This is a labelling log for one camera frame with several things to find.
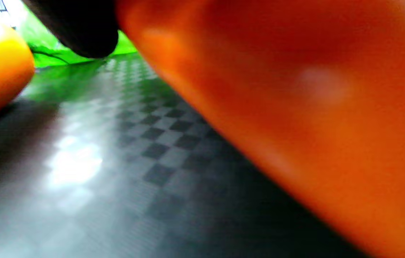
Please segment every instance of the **checkered floor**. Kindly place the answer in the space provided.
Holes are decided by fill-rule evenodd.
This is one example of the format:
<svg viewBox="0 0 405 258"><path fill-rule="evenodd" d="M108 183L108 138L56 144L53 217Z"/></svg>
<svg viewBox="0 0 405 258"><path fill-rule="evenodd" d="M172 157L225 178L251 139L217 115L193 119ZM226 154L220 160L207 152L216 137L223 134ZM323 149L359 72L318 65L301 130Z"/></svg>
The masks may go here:
<svg viewBox="0 0 405 258"><path fill-rule="evenodd" d="M40 70L0 112L0 258L364 257L138 54Z"/></svg>

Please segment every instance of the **floor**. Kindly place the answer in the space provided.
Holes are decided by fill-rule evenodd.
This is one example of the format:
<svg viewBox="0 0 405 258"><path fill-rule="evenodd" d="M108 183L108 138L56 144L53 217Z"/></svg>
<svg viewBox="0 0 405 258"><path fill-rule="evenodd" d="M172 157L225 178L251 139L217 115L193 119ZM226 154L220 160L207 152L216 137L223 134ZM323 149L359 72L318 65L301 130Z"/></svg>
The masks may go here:
<svg viewBox="0 0 405 258"><path fill-rule="evenodd" d="M38 71L0 112L0 258L365 257L138 54Z"/></svg>

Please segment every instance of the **gray checkered surface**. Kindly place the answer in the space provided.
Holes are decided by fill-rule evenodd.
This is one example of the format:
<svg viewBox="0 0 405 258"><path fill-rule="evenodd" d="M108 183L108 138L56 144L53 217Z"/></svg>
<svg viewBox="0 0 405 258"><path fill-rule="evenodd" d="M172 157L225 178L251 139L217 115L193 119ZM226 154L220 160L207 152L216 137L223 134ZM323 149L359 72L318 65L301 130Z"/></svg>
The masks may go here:
<svg viewBox="0 0 405 258"><path fill-rule="evenodd" d="M364 255L128 54L40 70L0 111L0 258L40 257Z"/></svg>

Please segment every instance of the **green bag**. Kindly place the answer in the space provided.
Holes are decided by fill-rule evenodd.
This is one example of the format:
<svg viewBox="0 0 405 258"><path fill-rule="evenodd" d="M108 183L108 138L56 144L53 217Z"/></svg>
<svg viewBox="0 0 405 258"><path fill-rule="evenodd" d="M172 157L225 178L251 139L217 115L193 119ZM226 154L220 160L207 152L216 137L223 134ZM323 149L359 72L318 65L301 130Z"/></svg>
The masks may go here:
<svg viewBox="0 0 405 258"><path fill-rule="evenodd" d="M92 61L92 59L75 54L61 44L30 10L27 8L25 10L27 11L27 16L17 26L16 31L27 42L34 54L35 67L41 68ZM137 52L137 49L124 33L119 32L118 45L111 56L133 52Z"/></svg>

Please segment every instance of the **black object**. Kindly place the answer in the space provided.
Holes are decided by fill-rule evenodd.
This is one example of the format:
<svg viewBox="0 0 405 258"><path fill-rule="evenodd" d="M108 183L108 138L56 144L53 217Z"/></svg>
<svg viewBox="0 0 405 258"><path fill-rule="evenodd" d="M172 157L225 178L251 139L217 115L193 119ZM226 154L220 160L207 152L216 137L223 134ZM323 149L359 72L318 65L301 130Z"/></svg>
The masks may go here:
<svg viewBox="0 0 405 258"><path fill-rule="evenodd" d="M118 43L118 25L112 0L23 0L42 23L73 52L101 58Z"/></svg>

